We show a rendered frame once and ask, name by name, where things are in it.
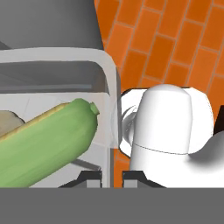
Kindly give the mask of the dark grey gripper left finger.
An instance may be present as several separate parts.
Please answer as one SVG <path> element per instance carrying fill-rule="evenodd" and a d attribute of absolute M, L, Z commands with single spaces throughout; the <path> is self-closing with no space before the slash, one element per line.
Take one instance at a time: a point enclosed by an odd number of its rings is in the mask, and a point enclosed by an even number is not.
<path fill-rule="evenodd" d="M 77 179 L 74 179 L 60 188 L 102 188 L 101 171 L 82 171 Z"/>

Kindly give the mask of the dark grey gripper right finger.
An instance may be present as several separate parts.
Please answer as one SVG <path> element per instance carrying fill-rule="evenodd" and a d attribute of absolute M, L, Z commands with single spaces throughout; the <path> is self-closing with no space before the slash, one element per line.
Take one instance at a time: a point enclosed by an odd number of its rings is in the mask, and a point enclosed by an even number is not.
<path fill-rule="evenodd" d="M 163 188 L 162 185 L 147 179 L 143 171 L 123 171 L 122 172 L 123 188 Z"/>

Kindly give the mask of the clear plastic vegetable container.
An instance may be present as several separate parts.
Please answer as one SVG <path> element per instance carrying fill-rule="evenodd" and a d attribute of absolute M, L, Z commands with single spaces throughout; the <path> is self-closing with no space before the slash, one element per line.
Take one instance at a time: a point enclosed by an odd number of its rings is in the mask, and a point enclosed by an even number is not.
<path fill-rule="evenodd" d="M 47 110 L 83 98 L 100 110 L 98 129 L 87 152 L 35 184 L 59 187 L 82 171 L 99 171 L 89 186 L 113 185 L 113 149 L 119 144 L 121 106 L 116 65 L 104 51 L 43 47 L 0 51 L 0 110 L 28 122 Z"/>

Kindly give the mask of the green corn cob in husk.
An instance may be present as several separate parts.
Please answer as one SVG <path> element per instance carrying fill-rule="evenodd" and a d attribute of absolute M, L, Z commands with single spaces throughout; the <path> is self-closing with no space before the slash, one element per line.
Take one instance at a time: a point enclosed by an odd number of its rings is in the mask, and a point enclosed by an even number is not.
<path fill-rule="evenodd" d="M 81 98 L 0 136 L 0 188 L 30 187 L 86 152 L 100 110 Z"/>

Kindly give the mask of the beige garlic bulb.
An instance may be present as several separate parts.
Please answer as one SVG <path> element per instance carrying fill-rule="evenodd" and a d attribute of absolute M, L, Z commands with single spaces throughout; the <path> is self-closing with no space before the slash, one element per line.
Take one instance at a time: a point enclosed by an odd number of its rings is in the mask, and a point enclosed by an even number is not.
<path fill-rule="evenodd" d="M 0 110 L 0 137 L 13 134 L 25 121 L 9 110 Z"/>

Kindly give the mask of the white rounded object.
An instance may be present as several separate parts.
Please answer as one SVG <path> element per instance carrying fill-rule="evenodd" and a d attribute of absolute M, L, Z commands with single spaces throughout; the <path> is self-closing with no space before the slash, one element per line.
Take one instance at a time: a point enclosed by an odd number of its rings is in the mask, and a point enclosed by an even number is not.
<path fill-rule="evenodd" d="M 167 188 L 224 188 L 224 105 L 214 116 L 193 87 L 161 84 L 121 96 L 129 170 Z"/>

